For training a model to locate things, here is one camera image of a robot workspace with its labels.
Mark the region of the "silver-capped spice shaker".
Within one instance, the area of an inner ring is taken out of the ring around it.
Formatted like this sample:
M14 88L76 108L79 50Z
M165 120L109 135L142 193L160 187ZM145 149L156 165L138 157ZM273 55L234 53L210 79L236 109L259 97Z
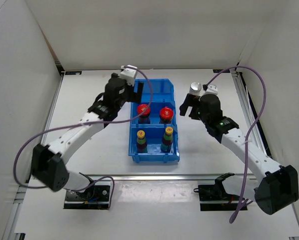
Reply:
M192 82L189 87L189 93L194 96L200 96L202 91L202 84L199 82Z

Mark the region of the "red-capped sauce jar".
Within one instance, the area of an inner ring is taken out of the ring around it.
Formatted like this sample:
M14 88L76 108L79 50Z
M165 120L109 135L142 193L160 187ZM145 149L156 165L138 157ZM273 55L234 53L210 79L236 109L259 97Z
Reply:
M151 114L151 108L147 104L140 104L137 106L137 114L138 117L138 123L139 124L150 124L150 114Z
M174 117L174 111L170 107L163 107L159 112L160 124L170 124Z

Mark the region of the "yellow-capped sauce bottle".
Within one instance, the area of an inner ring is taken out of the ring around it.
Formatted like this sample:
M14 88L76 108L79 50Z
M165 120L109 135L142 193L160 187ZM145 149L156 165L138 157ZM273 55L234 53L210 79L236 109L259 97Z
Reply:
M137 132L136 148L138 153L147 153L146 133L143 130Z
M169 153L172 149L174 129L171 126L165 128L160 149L164 153Z

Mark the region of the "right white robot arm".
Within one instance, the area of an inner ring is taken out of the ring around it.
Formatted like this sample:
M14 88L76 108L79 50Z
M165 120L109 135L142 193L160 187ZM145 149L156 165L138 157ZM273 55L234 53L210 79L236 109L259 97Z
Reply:
M207 196L220 200L239 196L245 183L243 198L256 202L268 215L299 200L297 170L291 165L281 165L249 142L239 125L223 115L221 102L215 94L198 96L189 93L179 108L181 116L186 114L188 107L192 108L189 117L201 121L208 134L231 150L256 178L256 181L248 181L234 173L222 174L205 193Z

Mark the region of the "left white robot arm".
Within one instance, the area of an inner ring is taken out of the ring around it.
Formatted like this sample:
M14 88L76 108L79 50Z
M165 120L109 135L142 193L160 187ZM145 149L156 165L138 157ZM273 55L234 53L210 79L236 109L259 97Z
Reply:
M53 192L65 189L77 192L83 200L91 199L95 193L92 180L68 171L66 165L87 140L113 122L126 102L140 103L144 86L134 89L136 75L137 71L130 68L112 73L104 92L96 97L77 127L70 127L46 145L34 147L31 174Z

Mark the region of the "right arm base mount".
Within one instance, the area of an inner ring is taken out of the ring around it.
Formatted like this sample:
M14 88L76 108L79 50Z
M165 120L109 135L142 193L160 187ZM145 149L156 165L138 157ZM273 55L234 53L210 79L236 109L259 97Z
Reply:
M212 184L201 183L193 192L198 194L201 212L224 212L235 211L239 203L239 194L226 192L223 182L236 177L234 173L228 172L218 176Z

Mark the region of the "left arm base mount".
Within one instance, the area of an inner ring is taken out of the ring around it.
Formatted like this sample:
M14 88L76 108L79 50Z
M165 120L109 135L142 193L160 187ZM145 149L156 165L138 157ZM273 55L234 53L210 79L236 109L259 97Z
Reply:
M111 176L103 176L83 192L68 191L64 197L65 210L109 210L115 188L115 180Z

